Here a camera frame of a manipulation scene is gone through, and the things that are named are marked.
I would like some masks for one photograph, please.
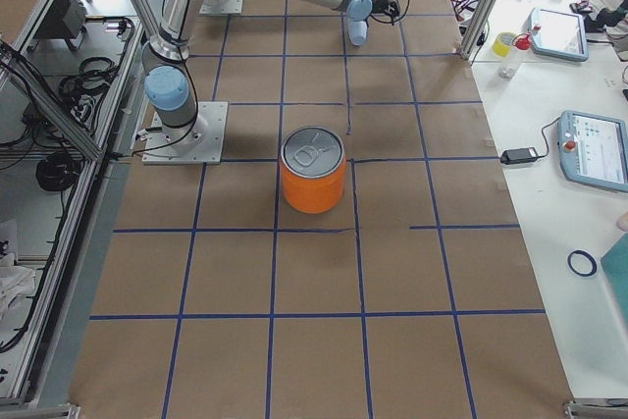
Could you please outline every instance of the floor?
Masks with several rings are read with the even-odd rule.
[[[200,100],[230,102],[223,162],[131,161],[70,388],[82,417],[562,417],[448,1],[411,0],[360,48],[344,27],[296,0],[198,20],[188,65]],[[311,125],[347,157],[315,216],[286,203],[277,161]]]

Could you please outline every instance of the orange can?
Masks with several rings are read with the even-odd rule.
[[[337,134],[319,127],[294,131],[282,145],[282,193],[303,213],[334,208],[344,192],[346,159]]]

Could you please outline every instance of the tablet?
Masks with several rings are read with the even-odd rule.
[[[567,110],[558,121],[560,167],[573,182],[628,192],[626,142],[621,120]]]
[[[535,8],[528,18],[528,28],[540,25],[539,32],[532,36],[532,49],[537,54],[545,54],[567,61],[586,61],[589,48],[585,36],[582,16]]]

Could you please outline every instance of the metal mounting plate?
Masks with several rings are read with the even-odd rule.
[[[179,164],[220,164],[227,124],[227,102],[198,102],[198,114],[201,116],[207,129],[198,144],[184,154],[178,154],[172,147],[156,149],[153,152],[142,154],[142,162],[146,165],[179,165]],[[161,127],[161,120],[157,113],[153,116],[151,127]],[[146,140],[146,149],[168,144],[161,133],[154,133]]]
[[[198,15],[211,17],[215,15],[241,14],[244,0],[225,0],[216,5],[203,4]]]

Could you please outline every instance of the touchscreen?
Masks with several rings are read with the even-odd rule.
[[[583,53],[578,17],[540,9],[537,21],[541,25],[534,38],[538,46],[566,53]]]
[[[624,145],[619,125],[574,115],[573,126],[578,141],[578,173],[600,181],[626,183]]]

